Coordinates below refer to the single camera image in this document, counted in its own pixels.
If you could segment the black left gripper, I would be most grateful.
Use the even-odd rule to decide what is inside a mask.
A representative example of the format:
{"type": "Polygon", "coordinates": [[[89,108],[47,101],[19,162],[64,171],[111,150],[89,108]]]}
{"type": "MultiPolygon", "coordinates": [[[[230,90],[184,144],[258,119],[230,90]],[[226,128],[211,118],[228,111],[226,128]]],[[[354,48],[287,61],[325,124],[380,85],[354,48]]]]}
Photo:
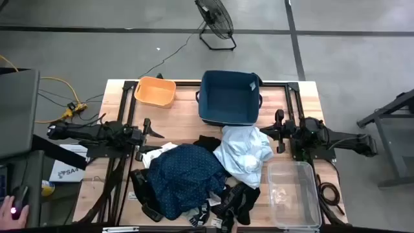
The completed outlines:
{"type": "Polygon", "coordinates": [[[144,146],[146,143],[146,135],[163,139],[164,136],[154,132],[151,128],[151,120],[149,118],[144,119],[144,132],[138,127],[132,126],[130,128],[129,143],[135,146],[135,160],[142,161],[143,154],[153,150],[161,149],[160,146],[144,146]]]}

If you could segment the black diagonal strut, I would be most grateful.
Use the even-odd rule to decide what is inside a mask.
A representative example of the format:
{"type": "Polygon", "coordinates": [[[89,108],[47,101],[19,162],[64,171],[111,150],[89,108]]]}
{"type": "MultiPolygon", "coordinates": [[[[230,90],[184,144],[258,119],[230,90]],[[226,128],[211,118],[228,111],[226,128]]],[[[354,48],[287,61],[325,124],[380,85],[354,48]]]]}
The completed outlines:
{"type": "Polygon", "coordinates": [[[45,155],[51,159],[63,162],[69,166],[85,170],[87,167],[87,162],[85,157],[78,155],[75,152],[66,150],[54,143],[49,142],[48,140],[39,137],[37,135],[32,136],[32,151],[44,151],[45,155]]]}

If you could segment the navy dotted shirt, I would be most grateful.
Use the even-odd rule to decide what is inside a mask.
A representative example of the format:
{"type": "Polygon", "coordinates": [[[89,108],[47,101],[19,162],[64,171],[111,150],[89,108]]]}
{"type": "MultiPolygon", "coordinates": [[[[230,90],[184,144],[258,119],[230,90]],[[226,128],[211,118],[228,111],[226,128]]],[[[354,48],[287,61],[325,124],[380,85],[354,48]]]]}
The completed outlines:
{"type": "Polygon", "coordinates": [[[227,174],[206,148],[181,144],[151,160],[147,180],[160,205],[161,214],[175,220],[200,207],[210,193],[220,195],[227,174]]]}

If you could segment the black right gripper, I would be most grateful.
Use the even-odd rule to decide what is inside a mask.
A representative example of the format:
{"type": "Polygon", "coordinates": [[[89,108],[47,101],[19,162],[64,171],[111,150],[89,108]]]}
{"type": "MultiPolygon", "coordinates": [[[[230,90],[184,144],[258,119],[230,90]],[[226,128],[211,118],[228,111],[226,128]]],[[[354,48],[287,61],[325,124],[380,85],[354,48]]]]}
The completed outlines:
{"type": "Polygon", "coordinates": [[[293,120],[286,120],[285,123],[282,123],[284,119],[284,110],[278,109],[275,112],[275,123],[271,126],[261,128],[260,131],[272,138],[274,141],[278,141],[278,146],[276,148],[277,153],[285,152],[285,143],[283,139],[289,139],[294,143],[298,143],[300,139],[300,127],[297,126],[293,120]]]}

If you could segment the black underwear striped waistband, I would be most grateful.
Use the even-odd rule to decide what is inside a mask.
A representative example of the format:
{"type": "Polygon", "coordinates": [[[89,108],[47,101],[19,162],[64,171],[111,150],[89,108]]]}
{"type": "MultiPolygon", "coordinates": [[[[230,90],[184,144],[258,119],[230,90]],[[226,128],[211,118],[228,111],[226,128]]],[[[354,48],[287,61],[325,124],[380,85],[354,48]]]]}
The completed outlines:
{"type": "Polygon", "coordinates": [[[253,209],[261,191],[245,183],[233,187],[228,184],[220,195],[221,203],[212,207],[212,212],[222,221],[217,233],[231,233],[235,219],[241,225],[250,225],[250,211],[253,209]]]}

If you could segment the black table stand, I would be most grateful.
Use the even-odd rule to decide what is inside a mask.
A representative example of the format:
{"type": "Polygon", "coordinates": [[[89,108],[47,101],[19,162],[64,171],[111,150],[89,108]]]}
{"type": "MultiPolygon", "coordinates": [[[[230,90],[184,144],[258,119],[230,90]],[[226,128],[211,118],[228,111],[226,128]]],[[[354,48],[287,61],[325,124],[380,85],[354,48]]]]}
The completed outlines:
{"type": "Polygon", "coordinates": [[[392,102],[375,109],[356,122],[364,128],[374,123],[389,158],[393,178],[378,183],[379,188],[414,184],[414,172],[405,159],[414,159],[414,89],[399,94],[392,102]]]}

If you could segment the silver aluminium bar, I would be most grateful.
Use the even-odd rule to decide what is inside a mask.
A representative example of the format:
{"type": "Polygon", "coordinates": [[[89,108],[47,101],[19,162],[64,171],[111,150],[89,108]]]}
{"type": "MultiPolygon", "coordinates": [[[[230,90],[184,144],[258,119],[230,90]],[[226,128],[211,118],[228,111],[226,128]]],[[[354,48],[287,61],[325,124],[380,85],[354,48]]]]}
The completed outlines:
{"type": "Polygon", "coordinates": [[[105,227],[102,233],[137,233],[140,232],[139,227],[105,227]]]}

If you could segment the person's hand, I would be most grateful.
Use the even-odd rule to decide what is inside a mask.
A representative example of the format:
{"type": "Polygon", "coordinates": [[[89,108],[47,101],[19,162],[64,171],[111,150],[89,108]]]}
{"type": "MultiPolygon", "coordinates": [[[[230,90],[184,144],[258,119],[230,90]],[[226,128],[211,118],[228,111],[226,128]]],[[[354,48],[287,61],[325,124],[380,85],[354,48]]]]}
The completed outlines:
{"type": "Polygon", "coordinates": [[[27,225],[27,217],[29,213],[29,206],[26,205],[21,211],[18,219],[12,218],[12,204],[14,196],[6,196],[3,204],[0,207],[0,230],[17,230],[25,228],[27,225]]]}

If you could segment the black floor fan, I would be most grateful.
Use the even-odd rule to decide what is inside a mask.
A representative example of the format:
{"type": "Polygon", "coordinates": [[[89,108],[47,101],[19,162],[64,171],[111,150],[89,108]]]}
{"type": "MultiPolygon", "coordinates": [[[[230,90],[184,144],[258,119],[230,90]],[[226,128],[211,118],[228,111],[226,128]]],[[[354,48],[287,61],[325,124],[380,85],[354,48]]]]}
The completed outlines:
{"type": "Polygon", "coordinates": [[[199,39],[210,49],[210,50],[230,50],[233,51],[237,44],[233,38],[234,25],[232,19],[223,5],[221,0],[195,0],[195,4],[204,20],[204,26],[199,32],[199,39]],[[203,34],[206,31],[206,27],[220,39],[230,39],[233,43],[232,47],[228,48],[213,48],[203,38],[203,34]]]}

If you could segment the blue fabric basket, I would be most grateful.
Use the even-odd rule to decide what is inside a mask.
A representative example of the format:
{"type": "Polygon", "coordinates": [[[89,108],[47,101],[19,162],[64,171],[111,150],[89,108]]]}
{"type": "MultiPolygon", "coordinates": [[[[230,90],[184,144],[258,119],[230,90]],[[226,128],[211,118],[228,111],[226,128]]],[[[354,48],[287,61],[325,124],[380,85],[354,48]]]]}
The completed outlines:
{"type": "Polygon", "coordinates": [[[213,126],[251,126],[263,103],[262,81],[255,73],[206,71],[195,94],[198,114],[213,126]]]}

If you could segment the clear plastic bin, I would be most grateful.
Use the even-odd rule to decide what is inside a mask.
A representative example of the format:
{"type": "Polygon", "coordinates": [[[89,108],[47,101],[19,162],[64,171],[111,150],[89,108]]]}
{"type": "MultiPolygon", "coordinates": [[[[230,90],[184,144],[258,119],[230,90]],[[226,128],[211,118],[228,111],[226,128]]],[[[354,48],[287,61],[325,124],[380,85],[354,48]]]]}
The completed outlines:
{"type": "Polygon", "coordinates": [[[313,167],[307,162],[268,165],[270,215],[286,232],[317,233],[322,216],[313,167]]]}

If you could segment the black computer mouse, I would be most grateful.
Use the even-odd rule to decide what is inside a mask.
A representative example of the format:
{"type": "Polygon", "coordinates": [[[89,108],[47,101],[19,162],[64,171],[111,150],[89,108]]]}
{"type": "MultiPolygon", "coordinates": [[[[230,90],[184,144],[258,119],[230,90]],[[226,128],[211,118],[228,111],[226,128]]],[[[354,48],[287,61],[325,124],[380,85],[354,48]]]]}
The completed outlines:
{"type": "Polygon", "coordinates": [[[12,207],[10,213],[13,220],[17,220],[21,217],[24,207],[28,206],[29,187],[19,186],[13,189],[12,195],[14,200],[12,201],[12,207]]]}

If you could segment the white cloth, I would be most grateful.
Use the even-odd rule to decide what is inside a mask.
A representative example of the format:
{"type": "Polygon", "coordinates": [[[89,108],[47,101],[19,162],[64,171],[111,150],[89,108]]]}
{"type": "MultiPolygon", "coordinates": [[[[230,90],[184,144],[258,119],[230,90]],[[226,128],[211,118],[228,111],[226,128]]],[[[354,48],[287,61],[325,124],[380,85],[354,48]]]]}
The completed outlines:
{"type": "Polygon", "coordinates": [[[156,150],[149,151],[147,153],[143,153],[142,154],[142,162],[144,164],[144,168],[149,168],[150,164],[151,164],[151,161],[153,159],[156,159],[162,153],[164,153],[168,150],[172,150],[173,148],[176,148],[176,147],[177,147],[176,144],[173,144],[172,142],[169,142],[169,143],[161,146],[160,149],[156,149],[156,150]]]}

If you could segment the backlit keyboard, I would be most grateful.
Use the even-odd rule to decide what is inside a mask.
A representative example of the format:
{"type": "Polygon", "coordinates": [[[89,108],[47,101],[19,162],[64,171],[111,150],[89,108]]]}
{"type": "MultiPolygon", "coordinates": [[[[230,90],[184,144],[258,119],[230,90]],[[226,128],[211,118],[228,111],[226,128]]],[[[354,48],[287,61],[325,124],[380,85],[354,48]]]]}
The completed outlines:
{"type": "Polygon", "coordinates": [[[0,197],[5,197],[8,192],[8,170],[6,166],[0,166],[0,197]]]}

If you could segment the light blue shirt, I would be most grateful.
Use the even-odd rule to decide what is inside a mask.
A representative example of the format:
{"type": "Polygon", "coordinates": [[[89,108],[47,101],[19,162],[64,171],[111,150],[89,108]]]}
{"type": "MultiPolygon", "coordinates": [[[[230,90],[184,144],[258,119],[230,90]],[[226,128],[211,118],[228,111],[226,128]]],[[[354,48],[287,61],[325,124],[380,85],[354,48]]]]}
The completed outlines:
{"type": "Polygon", "coordinates": [[[225,126],[222,133],[213,154],[230,175],[258,188],[263,164],[274,156],[267,135],[255,126],[225,126]]]}

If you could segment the orange plastic bin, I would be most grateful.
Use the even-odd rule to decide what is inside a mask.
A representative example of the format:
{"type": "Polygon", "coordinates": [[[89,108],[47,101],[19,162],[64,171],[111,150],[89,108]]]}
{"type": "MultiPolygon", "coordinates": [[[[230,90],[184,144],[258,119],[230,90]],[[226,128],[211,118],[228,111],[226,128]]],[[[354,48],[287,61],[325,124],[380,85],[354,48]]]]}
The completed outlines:
{"type": "Polygon", "coordinates": [[[150,76],[139,79],[134,97],[142,104],[170,108],[175,99],[176,83],[150,76]]]}

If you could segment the dark grey desk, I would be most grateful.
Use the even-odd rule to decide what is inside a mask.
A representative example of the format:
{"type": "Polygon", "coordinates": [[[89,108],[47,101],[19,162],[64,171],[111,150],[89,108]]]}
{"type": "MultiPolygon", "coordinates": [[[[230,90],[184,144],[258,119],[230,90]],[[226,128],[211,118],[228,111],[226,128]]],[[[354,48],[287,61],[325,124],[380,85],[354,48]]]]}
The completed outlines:
{"type": "MultiPolygon", "coordinates": [[[[27,227],[38,227],[41,212],[41,182],[43,174],[43,151],[32,151],[7,159],[0,159],[0,166],[6,166],[8,170],[8,192],[12,195],[13,189],[19,186],[29,187],[29,213],[27,227]]],[[[5,197],[0,197],[0,205],[5,197]]]]}

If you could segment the yellow ball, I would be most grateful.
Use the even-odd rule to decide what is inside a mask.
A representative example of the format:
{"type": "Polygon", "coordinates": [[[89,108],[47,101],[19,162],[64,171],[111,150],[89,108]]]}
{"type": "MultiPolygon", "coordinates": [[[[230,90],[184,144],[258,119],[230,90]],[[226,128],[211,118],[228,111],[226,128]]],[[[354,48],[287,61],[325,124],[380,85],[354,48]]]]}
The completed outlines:
{"type": "Polygon", "coordinates": [[[43,197],[48,197],[53,194],[55,191],[55,185],[50,181],[42,180],[41,182],[41,195],[43,197]]]}

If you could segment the white cardboard box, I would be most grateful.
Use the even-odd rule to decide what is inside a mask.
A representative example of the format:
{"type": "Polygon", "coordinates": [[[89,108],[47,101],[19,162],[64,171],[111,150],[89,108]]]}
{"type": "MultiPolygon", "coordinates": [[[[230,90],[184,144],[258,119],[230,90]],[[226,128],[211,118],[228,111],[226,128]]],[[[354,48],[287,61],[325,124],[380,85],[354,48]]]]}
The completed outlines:
{"type": "MultiPolygon", "coordinates": [[[[60,147],[75,152],[82,156],[86,162],[89,162],[87,148],[77,144],[60,144],[60,147]]],[[[53,183],[76,183],[83,179],[84,174],[84,170],[75,168],[61,161],[54,161],[49,181],[53,183]]]]}

